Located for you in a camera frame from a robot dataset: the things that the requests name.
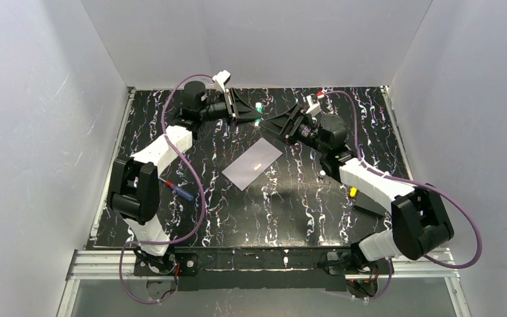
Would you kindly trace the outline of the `lavender paper envelope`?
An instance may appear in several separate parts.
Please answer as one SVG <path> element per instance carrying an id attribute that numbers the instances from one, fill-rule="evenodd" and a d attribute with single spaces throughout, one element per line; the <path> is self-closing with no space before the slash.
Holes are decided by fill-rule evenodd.
<path id="1" fill-rule="evenodd" d="M 227 166 L 222 171 L 222 174 L 240 191 L 244 191 L 281 155 L 282 151 L 267 140 L 261 138 Z"/>

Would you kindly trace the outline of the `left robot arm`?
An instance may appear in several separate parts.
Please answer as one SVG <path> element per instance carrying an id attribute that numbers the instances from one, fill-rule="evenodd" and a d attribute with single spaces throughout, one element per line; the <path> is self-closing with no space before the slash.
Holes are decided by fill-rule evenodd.
<path id="1" fill-rule="evenodd" d="M 162 135 L 143 150 L 130 157 L 118 157 L 112 165 L 106 195 L 106 208 L 119 215 L 135 235 L 130 246 L 138 246 L 148 256 L 162 257 L 168 247 L 187 240 L 198 231 L 194 227 L 183 237 L 171 240 L 157 216 L 160 206 L 160 175 L 175 159 L 187 165 L 199 188 L 200 215 L 205 218 L 207 202 L 199 176 L 184 155 L 192 148 L 198 129 L 205 122 L 226 120 L 230 123 L 250 123 L 261 118 L 261 113 L 236 96 L 225 80 L 213 79 L 218 102 L 207 101 L 207 88 L 192 75 L 177 85 L 182 92 L 182 106 L 171 125 L 166 123 L 168 107 L 176 94 L 172 90 L 162 107 L 160 118 Z"/>

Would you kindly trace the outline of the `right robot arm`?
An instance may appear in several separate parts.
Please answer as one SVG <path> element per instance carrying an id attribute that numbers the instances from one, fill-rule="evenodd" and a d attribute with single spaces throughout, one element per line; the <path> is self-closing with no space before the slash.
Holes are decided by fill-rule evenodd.
<path id="1" fill-rule="evenodd" d="M 263 120 L 260 127 L 288 145 L 302 143 L 321 155 L 320 165 L 334 180 L 354 187 L 391 216 L 391 228 L 351 245 L 358 265 L 405 256 L 417 260 L 454 237 L 454 229 L 439 194 L 420 186 L 380 176 L 365 167 L 346 144 L 347 126 L 336 114 L 315 122 L 305 106 Z"/>

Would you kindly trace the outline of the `blue red screwdriver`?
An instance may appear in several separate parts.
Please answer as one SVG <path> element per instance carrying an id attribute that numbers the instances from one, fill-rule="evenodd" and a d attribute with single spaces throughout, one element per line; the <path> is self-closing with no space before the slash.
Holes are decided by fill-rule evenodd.
<path id="1" fill-rule="evenodd" d="M 176 195 L 184 198 L 186 201 L 193 201 L 195 199 L 195 196 L 183 189 L 180 186 L 175 185 L 174 183 L 165 180 L 164 178 L 159 178 L 159 180 L 164 183 L 166 186 L 168 186 Z"/>

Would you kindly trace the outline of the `black square pad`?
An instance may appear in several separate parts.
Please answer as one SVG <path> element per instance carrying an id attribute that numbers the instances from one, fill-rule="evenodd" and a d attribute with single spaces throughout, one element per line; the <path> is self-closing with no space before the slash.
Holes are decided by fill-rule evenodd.
<path id="1" fill-rule="evenodd" d="M 357 193 L 353 209 L 377 218 L 384 218 L 386 216 L 386 210 L 378 202 L 362 192 Z"/>

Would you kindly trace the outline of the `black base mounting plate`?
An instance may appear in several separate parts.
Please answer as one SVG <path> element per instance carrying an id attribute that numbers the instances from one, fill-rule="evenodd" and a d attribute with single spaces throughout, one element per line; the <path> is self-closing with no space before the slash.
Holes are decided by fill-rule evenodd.
<path id="1" fill-rule="evenodd" d="M 349 247 L 170 247 L 163 257 L 135 251 L 133 274 L 173 281 L 180 291 L 324 289 L 375 295 L 385 260 L 358 265 Z"/>

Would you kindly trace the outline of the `aluminium frame rail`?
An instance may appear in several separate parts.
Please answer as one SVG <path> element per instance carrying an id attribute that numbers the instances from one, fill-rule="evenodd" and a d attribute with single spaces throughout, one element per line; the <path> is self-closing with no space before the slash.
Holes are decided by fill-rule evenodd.
<path id="1" fill-rule="evenodd" d="M 188 249 L 177 278 L 133 254 L 79 251 L 59 316 L 469 316 L 455 270 L 426 260 L 322 267 L 333 249 Z"/>

